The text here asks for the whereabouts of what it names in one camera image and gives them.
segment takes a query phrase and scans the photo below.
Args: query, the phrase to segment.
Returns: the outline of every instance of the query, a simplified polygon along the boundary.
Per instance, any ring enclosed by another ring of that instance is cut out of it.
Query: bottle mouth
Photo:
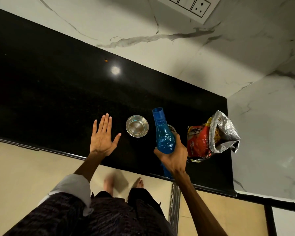
[[[160,112],[162,110],[163,110],[163,108],[155,108],[152,111],[153,111],[153,113],[157,113],[157,112]]]

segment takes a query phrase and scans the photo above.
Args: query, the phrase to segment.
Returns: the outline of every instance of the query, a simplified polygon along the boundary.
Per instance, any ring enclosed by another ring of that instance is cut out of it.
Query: bare foot
[[[114,194],[114,174],[106,176],[104,179],[104,191],[108,192],[111,196]]]
[[[144,184],[143,184],[143,180],[141,177],[137,178],[136,182],[134,182],[132,188],[143,188]]]

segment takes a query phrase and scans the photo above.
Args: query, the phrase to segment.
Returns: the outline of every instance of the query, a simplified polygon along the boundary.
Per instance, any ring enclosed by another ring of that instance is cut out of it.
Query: person's right hand
[[[171,154],[160,152],[157,147],[154,150],[155,155],[164,164],[167,170],[174,176],[177,173],[185,173],[187,162],[187,148],[181,143],[179,134],[173,132],[176,137],[175,150]]]

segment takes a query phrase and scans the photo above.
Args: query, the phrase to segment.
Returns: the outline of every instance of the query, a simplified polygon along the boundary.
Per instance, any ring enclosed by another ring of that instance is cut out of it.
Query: shirt cuff
[[[70,174],[67,175],[61,180],[54,189],[52,189],[48,195],[46,195],[38,205],[43,203],[46,199],[50,197],[50,195],[56,193],[68,193],[72,194],[75,197],[82,200],[85,204],[85,208],[83,210],[83,216],[88,216],[93,212],[93,208],[90,208],[91,198],[90,198],[90,184],[87,179],[82,175]]]

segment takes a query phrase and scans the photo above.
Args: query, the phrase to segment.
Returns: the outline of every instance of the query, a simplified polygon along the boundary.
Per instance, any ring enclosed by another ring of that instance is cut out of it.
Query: forearm
[[[190,210],[198,235],[227,236],[211,211],[193,187],[185,172],[173,174]]]
[[[95,170],[104,158],[105,156],[103,154],[99,154],[97,152],[90,152],[87,159],[74,172],[74,174],[82,175],[88,180],[88,182],[90,182]]]

